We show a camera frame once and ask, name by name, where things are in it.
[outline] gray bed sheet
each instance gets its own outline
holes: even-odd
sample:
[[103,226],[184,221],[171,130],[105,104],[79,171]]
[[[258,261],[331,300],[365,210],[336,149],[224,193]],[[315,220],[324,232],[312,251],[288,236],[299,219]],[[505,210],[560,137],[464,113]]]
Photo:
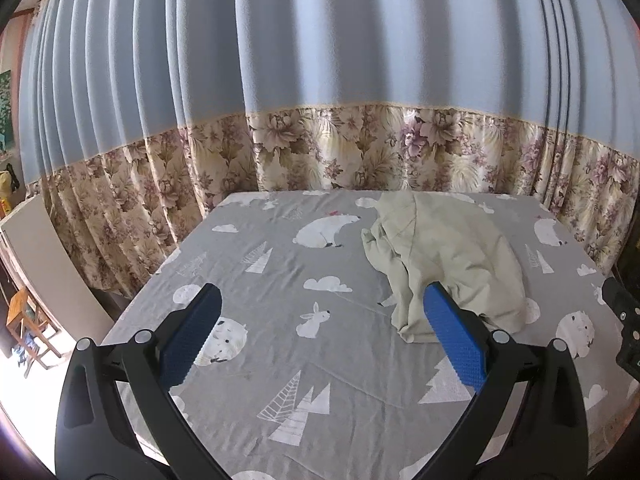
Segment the gray bed sheet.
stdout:
[[[535,198],[450,195],[478,204],[510,240],[529,307],[515,337],[568,342],[596,438],[637,386],[615,363],[622,327],[602,301],[603,275]],[[439,344],[407,344],[391,326],[388,281],[360,238],[379,196],[229,196],[105,339],[155,329],[204,283],[221,289],[222,323],[171,393],[236,480],[412,478],[471,399]],[[500,449],[521,395],[512,396],[485,456]],[[152,441],[130,390],[122,396],[134,430]]]

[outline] bed sheet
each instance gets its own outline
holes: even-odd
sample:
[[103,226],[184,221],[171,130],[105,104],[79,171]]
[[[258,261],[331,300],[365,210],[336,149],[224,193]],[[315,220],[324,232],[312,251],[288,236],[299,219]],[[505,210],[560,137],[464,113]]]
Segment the bed sheet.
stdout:
[[[450,194],[474,202],[509,239],[527,293],[519,342],[564,338],[575,356],[591,440],[631,404],[615,363],[620,329],[602,301],[604,276],[532,197]],[[105,339],[155,329],[207,282],[222,317],[176,405],[236,480],[410,479],[463,413],[472,391],[439,344],[407,344],[390,324],[386,276],[360,231],[380,192],[251,192],[229,196],[184,240]],[[485,456],[500,449],[522,394],[512,396]],[[152,441],[132,394],[134,430]]]

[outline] curtain fold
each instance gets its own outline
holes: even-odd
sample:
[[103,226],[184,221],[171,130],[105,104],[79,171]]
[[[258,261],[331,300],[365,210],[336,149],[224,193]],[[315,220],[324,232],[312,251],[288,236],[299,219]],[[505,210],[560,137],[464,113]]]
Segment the curtain fold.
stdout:
[[605,272],[638,195],[620,0],[43,0],[22,78],[25,179],[129,297],[235,190],[533,194]]

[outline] wooden chair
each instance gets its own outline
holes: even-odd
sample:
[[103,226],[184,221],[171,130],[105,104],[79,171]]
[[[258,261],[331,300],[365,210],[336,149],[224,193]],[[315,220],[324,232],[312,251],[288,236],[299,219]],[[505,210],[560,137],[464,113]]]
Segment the wooden chair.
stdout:
[[[28,299],[31,297],[34,305],[34,319],[28,314]],[[29,291],[24,286],[18,292],[14,294],[11,298],[9,304],[9,313],[6,317],[6,327],[14,336],[15,340],[20,344],[22,348],[37,362],[39,362],[40,366],[42,366],[45,370],[49,370],[51,366],[46,365],[42,362],[42,357],[48,351],[52,351],[57,357],[62,358],[60,352],[58,352],[54,346],[50,343],[49,339],[44,337],[44,330],[47,325],[51,325],[54,330],[54,334],[56,335],[60,332],[60,327],[58,327],[55,323],[52,322],[51,318],[47,315],[46,312],[40,307],[37,301],[29,294]],[[25,332],[31,332],[31,335],[40,339],[47,348],[43,352],[37,352],[32,349],[27,342],[25,341]]]

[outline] floor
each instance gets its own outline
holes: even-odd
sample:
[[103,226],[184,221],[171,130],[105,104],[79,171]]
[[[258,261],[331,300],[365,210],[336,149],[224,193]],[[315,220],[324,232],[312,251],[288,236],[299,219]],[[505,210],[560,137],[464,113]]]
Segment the floor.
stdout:
[[[51,332],[52,329],[47,328],[44,335],[49,336]],[[44,465],[55,472],[54,441],[58,403],[68,358],[75,342],[66,332],[56,334],[50,341],[63,354],[63,359],[48,352],[42,360],[54,367],[45,370],[34,362],[26,379],[24,366],[18,368],[17,360],[7,359],[0,354],[0,402],[28,446]]]

